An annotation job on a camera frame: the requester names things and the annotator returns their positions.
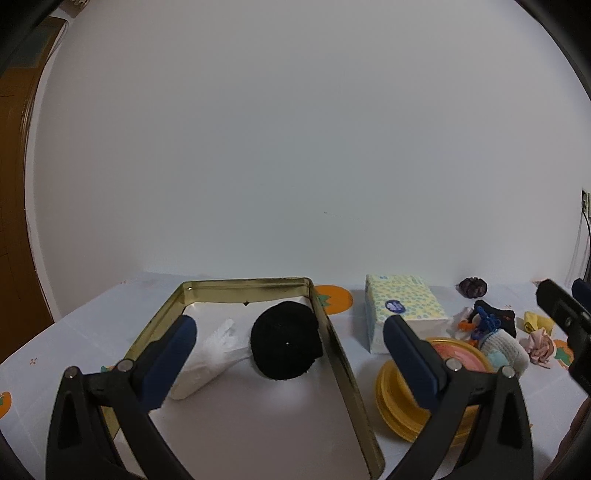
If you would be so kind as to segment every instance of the tissue package with blue dots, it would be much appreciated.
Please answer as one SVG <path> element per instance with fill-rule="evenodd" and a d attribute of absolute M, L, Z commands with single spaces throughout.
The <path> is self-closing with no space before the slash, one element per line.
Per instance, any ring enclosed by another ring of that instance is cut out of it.
<path fill-rule="evenodd" d="M 448 319 L 425 281 L 416 275 L 367 275 L 365 309 L 371 353 L 388 353 L 382 329 L 392 315 L 404 318 L 422 339 L 441 336 Z"/>

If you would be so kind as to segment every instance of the blue gripper pad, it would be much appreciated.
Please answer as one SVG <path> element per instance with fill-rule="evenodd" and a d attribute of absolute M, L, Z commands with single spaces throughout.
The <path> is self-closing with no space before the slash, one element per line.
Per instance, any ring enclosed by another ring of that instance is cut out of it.
<path fill-rule="evenodd" d="M 383 331 L 384 343 L 414 399 L 421 408 L 434 411 L 446 382 L 441 357 L 428 342 L 419 340 L 399 315 L 389 317 Z"/>
<path fill-rule="evenodd" d="M 577 278 L 573 282 L 571 289 L 573 297 L 578 301 L 588 312 L 591 312 L 591 289 L 589 286 L 580 278 Z"/>
<path fill-rule="evenodd" d="M 142 410 L 162 406 L 197 340 L 197 325 L 188 315 L 178 317 L 160 340 L 139 356 L 131 384 Z"/>

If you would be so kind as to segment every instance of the metal screw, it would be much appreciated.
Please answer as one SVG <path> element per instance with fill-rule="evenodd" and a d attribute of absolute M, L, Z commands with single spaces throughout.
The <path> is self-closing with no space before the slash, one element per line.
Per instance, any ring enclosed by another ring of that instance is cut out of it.
<path fill-rule="evenodd" d="M 445 365 L 446 367 L 448 367 L 449 370 L 453 372 L 457 372 L 458 370 L 461 370 L 463 367 L 462 362 L 460 362 L 457 358 L 453 357 L 445 360 Z"/>
<path fill-rule="evenodd" d="M 513 370 L 513 367 L 510 365 L 505 365 L 503 368 L 501 368 L 501 372 L 507 378 L 513 378 L 515 376 L 515 370 Z"/>
<path fill-rule="evenodd" d="M 134 361 L 129 358 L 124 358 L 117 364 L 117 370 L 120 372 L 129 372 L 134 367 Z"/>
<path fill-rule="evenodd" d="M 66 378 L 74 378 L 78 374 L 78 369 L 76 367 L 68 367 L 64 372 L 64 377 Z"/>

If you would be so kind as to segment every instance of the orange fruit decal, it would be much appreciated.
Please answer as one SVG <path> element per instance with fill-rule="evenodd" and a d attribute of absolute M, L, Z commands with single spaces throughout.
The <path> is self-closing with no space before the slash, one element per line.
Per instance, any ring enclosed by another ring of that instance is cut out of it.
<path fill-rule="evenodd" d="M 8 413 L 10 410 L 10 405 L 12 405 L 12 397 L 10 396 L 10 392 L 4 392 L 0 395 L 0 419 Z"/>
<path fill-rule="evenodd" d="M 336 285 L 319 285 L 316 287 L 316 294 L 328 315 L 344 312 L 353 304 L 349 290 Z"/>
<path fill-rule="evenodd" d="M 573 351 L 564 340 L 555 340 L 554 343 L 556 344 L 556 360 L 562 368 L 568 370 L 574 360 Z"/>

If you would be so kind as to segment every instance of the white wall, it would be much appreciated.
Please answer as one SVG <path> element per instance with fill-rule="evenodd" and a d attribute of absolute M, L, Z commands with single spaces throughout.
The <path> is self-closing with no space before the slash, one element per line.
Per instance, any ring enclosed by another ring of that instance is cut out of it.
<path fill-rule="evenodd" d="M 35 151 L 65 314 L 138 269 L 564 280 L 591 103 L 512 0 L 101 0 Z"/>

